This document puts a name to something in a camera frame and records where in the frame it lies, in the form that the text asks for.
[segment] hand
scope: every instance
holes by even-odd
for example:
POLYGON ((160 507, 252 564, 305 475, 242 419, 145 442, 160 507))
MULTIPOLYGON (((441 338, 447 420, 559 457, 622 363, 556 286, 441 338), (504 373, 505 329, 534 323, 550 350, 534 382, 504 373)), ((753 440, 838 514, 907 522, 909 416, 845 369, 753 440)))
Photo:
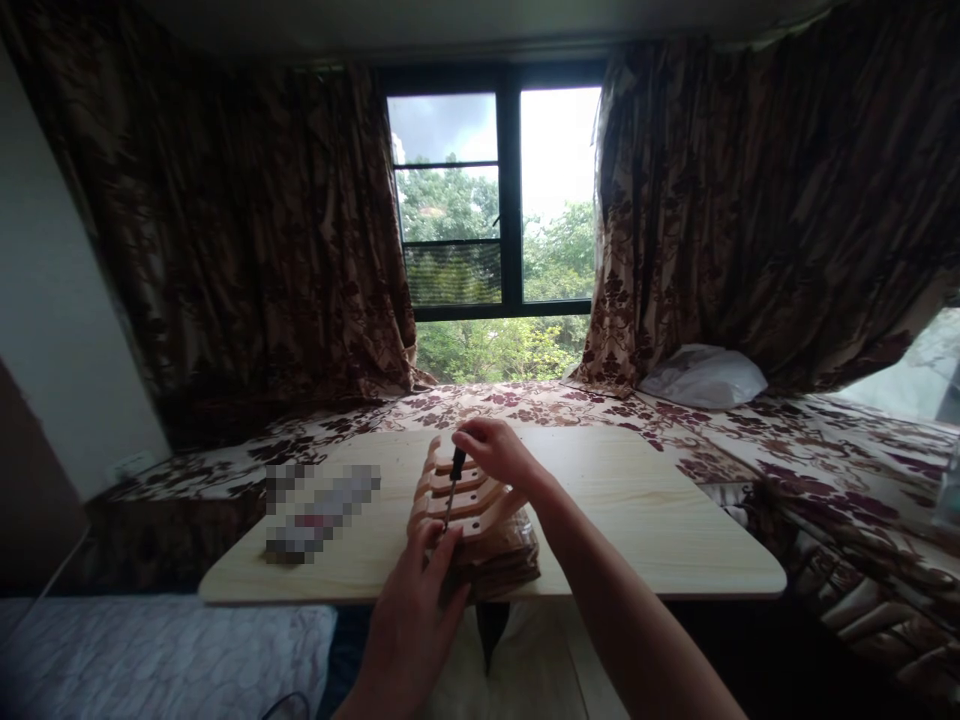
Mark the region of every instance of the hand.
POLYGON ((410 717, 433 690, 470 592, 464 585, 440 611, 440 585, 463 534, 450 528, 424 567, 442 530, 440 521, 423 523, 407 542, 373 610, 357 682, 337 718, 410 717))
POLYGON ((513 485, 531 502, 559 488, 553 475, 530 454, 503 420, 473 418, 453 434, 453 444, 500 482, 513 485))

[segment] white blanket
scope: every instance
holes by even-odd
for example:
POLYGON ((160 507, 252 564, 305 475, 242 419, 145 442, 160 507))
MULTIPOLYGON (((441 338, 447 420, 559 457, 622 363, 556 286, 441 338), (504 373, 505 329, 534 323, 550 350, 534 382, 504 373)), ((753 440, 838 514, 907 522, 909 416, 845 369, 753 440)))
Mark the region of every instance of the white blanket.
MULTIPOLYGON (((0 640, 29 602, 0 601, 0 640)), ((189 595, 46 598, 3 650, 0 714, 259 718, 293 690, 306 694, 315 713, 335 624, 335 612, 320 605, 210 608, 189 595)))

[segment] window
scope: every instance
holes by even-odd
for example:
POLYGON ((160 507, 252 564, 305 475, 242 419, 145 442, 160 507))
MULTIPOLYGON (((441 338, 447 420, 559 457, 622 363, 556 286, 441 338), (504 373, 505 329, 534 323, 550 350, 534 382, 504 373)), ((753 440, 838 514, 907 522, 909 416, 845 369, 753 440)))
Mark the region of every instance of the window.
POLYGON ((945 307, 896 365, 834 393, 896 417, 960 425, 960 307, 945 307))
POLYGON ((579 361, 604 63, 387 69, 418 363, 444 382, 579 361))

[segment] brown patterned curtain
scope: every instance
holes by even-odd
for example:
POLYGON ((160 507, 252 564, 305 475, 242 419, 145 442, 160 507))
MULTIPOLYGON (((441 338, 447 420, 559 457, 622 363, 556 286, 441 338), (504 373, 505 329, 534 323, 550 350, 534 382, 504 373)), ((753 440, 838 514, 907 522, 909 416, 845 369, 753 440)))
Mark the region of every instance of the brown patterned curtain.
POLYGON ((0 11, 173 442, 429 380, 369 73, 228 72, 125 2, 0 11))
POLYGON ((954 2, 877 0, 760 52, 620 53, 572 379, 629 391, 692 342, 740 350, 780 392, 895 363, 960 285, 958 38, 954 2))

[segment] sky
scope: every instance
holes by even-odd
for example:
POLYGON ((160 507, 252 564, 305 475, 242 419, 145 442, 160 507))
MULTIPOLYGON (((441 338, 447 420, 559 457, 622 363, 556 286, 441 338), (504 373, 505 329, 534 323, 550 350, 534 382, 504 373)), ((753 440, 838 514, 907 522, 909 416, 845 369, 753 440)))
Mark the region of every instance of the sky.
MULTIPOLYGON (((593 199, 593 130, 600 88, 527 90, 520 96, 523 213, 544 221, 564 201, 593 199)), ((484 95, 390 98, 397 162, 497 159, 496 99, 484 95)), ((478 169, 490 175, 495 169, 478 169)))

